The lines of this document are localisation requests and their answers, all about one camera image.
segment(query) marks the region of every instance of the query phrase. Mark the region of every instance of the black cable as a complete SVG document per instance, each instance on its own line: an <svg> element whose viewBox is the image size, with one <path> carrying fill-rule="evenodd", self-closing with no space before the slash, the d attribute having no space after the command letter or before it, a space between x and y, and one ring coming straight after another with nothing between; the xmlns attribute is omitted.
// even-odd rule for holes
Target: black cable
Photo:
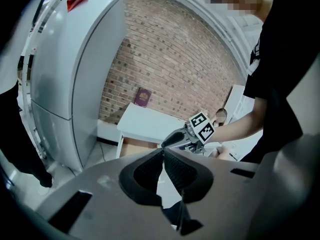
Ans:
<svg viewBox="0 0 320 240"><path fill-rule="evenodd" d="M5 179L7 182L6 183L10 183L13 187L15 186L14 182L9 178L9 176L6 174L5 170L0 167L0 173L2 174L3 179Z"/></svg>
<svg viewBox="0 0 320 240"><path fill-rule="evenodd" d="M101 148L103 160L106 162L106 159L105 159L105 156L104 156L104 150L103 150L100 142L99 142L99 145L100 145L100 148Z"/></svg>
<svg viewBox="0 0 320 240"><path fill-rule="evenodd" d="M72 174L74 175L74 177L76 177L76 175L75 175L74 171L73 171L73 170L71 170L68 166L67 166L67 168L70 170L70 172L72 172Z"/></svg>

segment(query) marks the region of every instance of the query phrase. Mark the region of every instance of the brick wall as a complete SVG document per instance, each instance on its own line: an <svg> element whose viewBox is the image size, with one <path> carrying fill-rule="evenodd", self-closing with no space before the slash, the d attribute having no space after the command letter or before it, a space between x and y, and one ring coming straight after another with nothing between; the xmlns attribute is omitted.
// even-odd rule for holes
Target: brick wall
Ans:
<svg viewBox="0 0 320 240"><path fill-rule="evenodd" d="M124 0L127 36L109 71L99 117L117 124L139 87L152 91L148 108L188 119L210 117L233 84L244 84L214 31L174 0Z"/></svg>

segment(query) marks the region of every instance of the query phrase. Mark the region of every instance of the white floor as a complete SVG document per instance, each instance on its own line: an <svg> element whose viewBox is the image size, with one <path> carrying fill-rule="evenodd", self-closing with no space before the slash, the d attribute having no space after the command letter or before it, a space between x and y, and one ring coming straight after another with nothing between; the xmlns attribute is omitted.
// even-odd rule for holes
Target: white floor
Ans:
<svg viewBox="0 0 320 240"><path fill-rule="evenodd" d="M30 139L32 140L32 136L27 124L26 113L23 107L21 87L19 87L19 96L17 100L19 106L22 108L22 111L20 112L22 122L30 136ZM30 103L30 95L28 95L28 109L30 113L32 113ZM117 146L97 142L88 158L88 161L86 162L84 170L94 165L115 159L116 153ZM19 172L13 164L7 161L0 150L0 164L3 168L3 171L12 182L12 184L7 184L7 188L11 190L17 201L27 205L33 210L36 210L39 205L59 187L63 186L80 173L77 171L72 171L70 168L59 164L50 157L47 157L47 159L42 161L47 168L47 171L54 178L53 186L50 189L41 187L39 181L33 175ZM165 170L163 170L160 175L157 194L162 197L162 205L164 208L169 208L181 200L181 196L176 191Z"/></svg>
<svg viewBox="0 0 320 240"><path fill-rule="evenodd" d="M97 142L84 169L103 163L104 161L115 159L116 152L117 146ZM33 175L19 172L11 163L7 161L0 151L1 166L14 184L14 186L7 184L7 188L9 187L10 190L12 190L15 198L18 201L24 203L33 210L36 210L50 194L74 178L75 175L79 174L79 172L72 171L68 167L63 166L56 161L52 161L49 158L43 162L48 168L47 171L54 178L53 186L50 189L44 189L41 187L39 181Z"/></svg>

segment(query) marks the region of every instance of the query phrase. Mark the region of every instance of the person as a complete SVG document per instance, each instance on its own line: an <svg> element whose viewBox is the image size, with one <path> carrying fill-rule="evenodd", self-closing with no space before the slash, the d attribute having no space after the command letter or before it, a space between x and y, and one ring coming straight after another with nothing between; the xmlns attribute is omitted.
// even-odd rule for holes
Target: person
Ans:
<svg viewBox="0 0 320 240"><path fill-rule="evenodd" d="M0 55L0 150L20 172L35 176L42 187L51 188L46 171L22 123L18 106L18 62L40 0L32 0L21 14L14 35Z"/></svg>
<svg viewBox="0 0 320 240"><path fill-rule="evenodd" d="M224 108L219 108L214 117L211 119L211 122L213 124L214 128L217 128L219 126L223 126L226 119L227 119L228 113Z"/></svg>
<svg viewBox="0 0 320 240"><path fill-rule="evenodd" d="M263 22L250 56L243 95L254 99L253 110L237 121L217 127L210 142L234 141L263 129L263 135L241 161L260 163L302 135L287 102L319 53L318 0L221 0Z"/></svg>

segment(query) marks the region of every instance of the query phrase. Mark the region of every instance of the black shirt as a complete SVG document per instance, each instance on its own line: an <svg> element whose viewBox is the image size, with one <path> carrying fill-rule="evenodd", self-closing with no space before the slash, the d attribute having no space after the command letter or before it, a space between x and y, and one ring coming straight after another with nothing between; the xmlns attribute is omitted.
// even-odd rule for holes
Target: black shirt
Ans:
<svg viewBox="0 0 320 240"><path fill-rule="evenodd" d="M319 52L318 13L318 0L273 0L259 47L251 53L250 63L260 61L248 76L243 93L267 100L263 135L241 161L260 163L265 154L280 150L302 135L286 98Z"/></svg>

